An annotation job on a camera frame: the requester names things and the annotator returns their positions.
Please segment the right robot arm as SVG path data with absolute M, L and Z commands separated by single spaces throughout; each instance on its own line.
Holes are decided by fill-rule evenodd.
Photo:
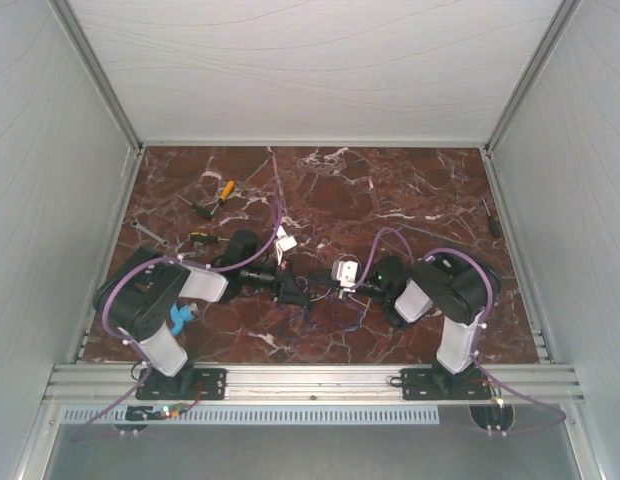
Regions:
M 431 370 L 420 382 L 443 397 L 455 397 L 475 377 L 473 354 L 481 315 L 491 309 L 503 287 L 490 264 L 462 250 L 441 248 L 412 267 L 384 256 L 369 270 L 336 261 L 332 270 L 311 278 L 339 292 L 380 303 L 395 329 L 410 328 L 436 308 L 443 314 L 442 337 Z

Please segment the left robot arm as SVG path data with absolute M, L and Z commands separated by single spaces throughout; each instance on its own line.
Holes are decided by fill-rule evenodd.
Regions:
M 275 261 L 260 259 L 265 243 L 251 230 L 237 230 L 225 251 L 209 266 L 169 260 L 141 247 L 108 278 L 93 297 L 106 329 L 119 335 L 160 376 L 160 386 L 174 398 L 189 395 L 196 375 L 187 367 L 188 354 L 176 339 L 180 299 L 228 303 L 246 288 L 268 290 L 281 304 L 308 308 L 309 296 L 296 281 L 292 265 L 281 255 Z

